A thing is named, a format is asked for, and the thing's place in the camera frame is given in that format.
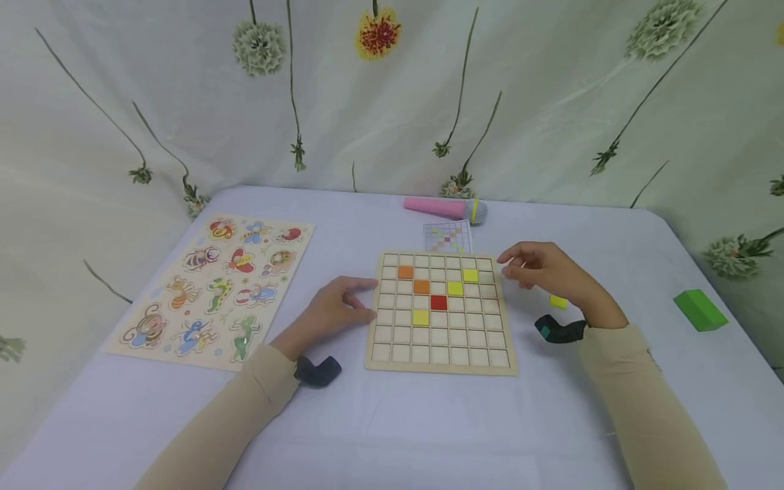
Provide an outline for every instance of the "microphone head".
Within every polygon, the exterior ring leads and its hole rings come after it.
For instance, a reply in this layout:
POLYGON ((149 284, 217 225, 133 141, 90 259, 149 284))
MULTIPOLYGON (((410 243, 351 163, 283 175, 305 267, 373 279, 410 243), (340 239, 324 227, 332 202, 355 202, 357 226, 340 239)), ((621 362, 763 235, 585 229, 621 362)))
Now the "microphone head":
POLYGON ((463 219, 471 224, 481 224, 488 216, 488 205, 478 199, 466 201, 466 208, 463 210, 463 219))

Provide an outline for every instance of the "insect puzzle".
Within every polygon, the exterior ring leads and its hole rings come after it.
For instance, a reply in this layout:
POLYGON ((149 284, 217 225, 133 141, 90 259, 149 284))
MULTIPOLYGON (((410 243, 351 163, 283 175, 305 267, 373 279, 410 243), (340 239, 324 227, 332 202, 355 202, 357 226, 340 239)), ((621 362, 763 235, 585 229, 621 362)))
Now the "insect puzzle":
POLYGON ((378 279, 366 368, 517 375, 492 258, 383 252, 378 279))
POLYGON ((106 352, 239 371, 267 335, 313 229, 213 216, 134 302, 106 352))

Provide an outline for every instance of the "hand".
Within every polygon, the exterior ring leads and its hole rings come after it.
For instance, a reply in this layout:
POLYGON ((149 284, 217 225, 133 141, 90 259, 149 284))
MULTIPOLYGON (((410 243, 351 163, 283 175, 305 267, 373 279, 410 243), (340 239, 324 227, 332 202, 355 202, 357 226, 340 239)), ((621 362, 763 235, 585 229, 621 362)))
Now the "hand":
POLYGON ((356 289, 372 289, 376 279, 340 276, 319 289, 305 311, 270 344, 291 361, 315 343, 349 325, 369 323, 376 312, 354 295, 356 289))
POLYGON ((498 258, 502 274, 523 289, 535 285, 567 299, 583 311, 592 327, 623 328, 629 324, 618 304, 601 284, 553 242, 519 241, 498 258))

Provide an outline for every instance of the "black wrist strap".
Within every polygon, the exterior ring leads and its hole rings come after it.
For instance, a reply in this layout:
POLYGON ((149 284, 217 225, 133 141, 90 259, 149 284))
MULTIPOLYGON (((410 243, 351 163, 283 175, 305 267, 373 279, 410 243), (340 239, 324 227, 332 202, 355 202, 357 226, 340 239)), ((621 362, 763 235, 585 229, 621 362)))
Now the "black wrist strap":
POLYGON ((337 378, 341 371, 343 368, 332 356, 326 358, 318 366, 313 365, 310 359, 305 356, 299 356, 299 359, 296 360, 294 377, 309 387, 323 388, 337 378))
POLYGON ((534 323, 542 337, 550 343, 570 343, 583 339, 585 320, 573 321, 569 325, 561 325, 555 318, 546 314, 534 323))

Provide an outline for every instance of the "orange tile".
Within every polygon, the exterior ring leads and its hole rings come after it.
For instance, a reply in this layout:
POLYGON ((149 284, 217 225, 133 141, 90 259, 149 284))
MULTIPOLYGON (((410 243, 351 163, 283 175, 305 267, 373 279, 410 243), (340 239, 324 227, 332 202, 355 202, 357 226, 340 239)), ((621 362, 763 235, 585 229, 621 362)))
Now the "orange tile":
POLYGON ((414 278, 414 266, 399 266, 397 268, 397 278, 398 279, 413 279, 414 278))
POLYGON ((414 281, 416 294, 430 294, 430 281, 414 281))

